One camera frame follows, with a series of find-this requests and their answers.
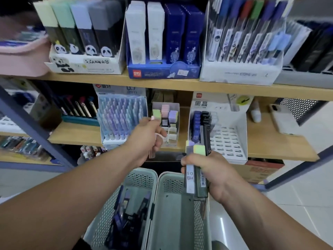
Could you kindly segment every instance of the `person's left hand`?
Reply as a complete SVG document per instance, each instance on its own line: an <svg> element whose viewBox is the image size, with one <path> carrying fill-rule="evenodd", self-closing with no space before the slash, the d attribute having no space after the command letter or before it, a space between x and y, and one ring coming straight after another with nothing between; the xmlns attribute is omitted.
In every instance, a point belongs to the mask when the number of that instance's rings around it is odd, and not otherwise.
<svg viewBox="0 0 333 250"><path fill-rule="evenodd" d="M155 133L167 136L166 131L160 127L159 120L150 121L149 118L143 118L124 143L124 146L133 153L135 168L146 161L149 151L152 149L159 151L163 139L159 135L155 136Z"/></svg>

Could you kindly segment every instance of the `deli logo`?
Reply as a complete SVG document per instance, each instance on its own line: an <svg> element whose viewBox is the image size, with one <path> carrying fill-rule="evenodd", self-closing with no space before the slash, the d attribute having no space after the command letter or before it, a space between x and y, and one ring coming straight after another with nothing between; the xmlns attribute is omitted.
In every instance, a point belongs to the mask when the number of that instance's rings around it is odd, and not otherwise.
<svg viewBox="0 0 333 250"><path fill-rule="evenodd" d="M141 78L141 70L133 70L134 78Z"/></svg>

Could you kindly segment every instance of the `person's right arm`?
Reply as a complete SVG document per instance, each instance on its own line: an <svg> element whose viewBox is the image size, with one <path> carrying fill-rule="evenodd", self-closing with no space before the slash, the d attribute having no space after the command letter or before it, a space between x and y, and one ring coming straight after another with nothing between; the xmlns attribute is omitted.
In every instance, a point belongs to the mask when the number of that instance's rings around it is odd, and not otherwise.
<svg viewBox="0 0 333 250"><path fill-rule="evenodd" d="M221 154L191 154L181 164L202 168L210 194L223 205L250 250L333 249L243 180Z"/></svg>

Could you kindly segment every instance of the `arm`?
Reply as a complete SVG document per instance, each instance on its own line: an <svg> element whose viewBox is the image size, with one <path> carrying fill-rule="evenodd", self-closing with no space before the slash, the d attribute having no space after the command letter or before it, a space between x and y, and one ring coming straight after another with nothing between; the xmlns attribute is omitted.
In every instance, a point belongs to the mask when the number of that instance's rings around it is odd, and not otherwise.
<svg viewBox="0 0 333 250"><path fill-rule="evenodd" d="M202 168L210 194L223 205L250 250L333 249L244 181L221 154L191 154L181 163Z"/></svg>
<svg viewBox="0 0 333 250"><path fill-rule="evenodd" d="M126 175L166 136L158 121L142 121L121 147L0 205L1 249L72 249Z"/></svg>

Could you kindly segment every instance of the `dark blue pen box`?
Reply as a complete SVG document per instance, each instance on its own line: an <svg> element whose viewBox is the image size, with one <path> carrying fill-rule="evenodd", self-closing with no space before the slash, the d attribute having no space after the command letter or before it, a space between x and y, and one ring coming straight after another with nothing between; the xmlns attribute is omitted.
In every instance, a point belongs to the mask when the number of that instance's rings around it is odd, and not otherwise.
<svg viewBox="0 0 333 250"><path fill-rule="evenodd" d="M177 61L167 64L165 52L162 61L150 61L148 49L148 37L146 36L146 64L133 64L131 58L130 44L126 28L126 61L128 74L131 79L198 79L201 69L200 47L195 64L186 64Z"/></svg>

